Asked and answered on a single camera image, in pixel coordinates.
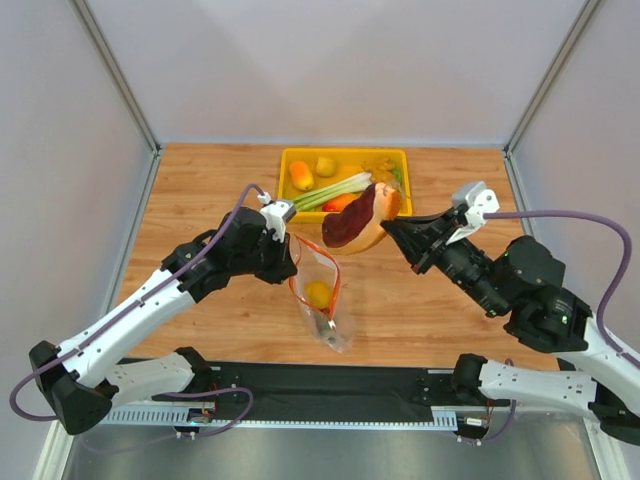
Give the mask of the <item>clear zip top bag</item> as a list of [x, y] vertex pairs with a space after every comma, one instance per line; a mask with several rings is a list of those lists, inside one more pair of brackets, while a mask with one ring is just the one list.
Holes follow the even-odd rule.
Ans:
[[288, 286], [310, 335], [333, 351], [351, 348], [355, 321], [342, 298], [342, 271], [326, 250], [298, 235], [291, 239], [290, 252], [297, 274]]

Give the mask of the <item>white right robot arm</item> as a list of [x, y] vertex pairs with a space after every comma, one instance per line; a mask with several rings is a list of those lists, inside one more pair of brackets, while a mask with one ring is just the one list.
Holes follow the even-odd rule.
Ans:
[[563, 286], [565, 265], [529, 235], [490, 258], [468, 239], [456, 240], [462, 211], [399, 217], [382, 224], [417, 274], [438, 269], [489, 318], [507, 317], [505, 331], [539, 353], [570, 364], [568, 371], [517, 368], [481, 355], [459, 356], [451, 391], [462, 402], [532, 402], [599, 424], [609, 436], [639, 442], [639, 356], [598, 322], [592, 309]]

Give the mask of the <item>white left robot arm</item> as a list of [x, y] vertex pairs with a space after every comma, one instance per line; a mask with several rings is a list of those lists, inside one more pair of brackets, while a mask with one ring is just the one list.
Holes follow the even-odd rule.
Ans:
[[125, 361], [157, 328], [229, 281], [279, 285], [296, 274], [286, 230], [293, 207], [240, 207], [216, 230], [178, 246], [128, 299], [76, 336], [29, 354], [40, 392], [67, 433], [85, 433], [115, 409], [143, 400], [183, 401], [181, 430], [232, 425], [429, 428], [453, 425], [417, 394], [409, 369], [232, 365], [214, 367], [181, 347]]

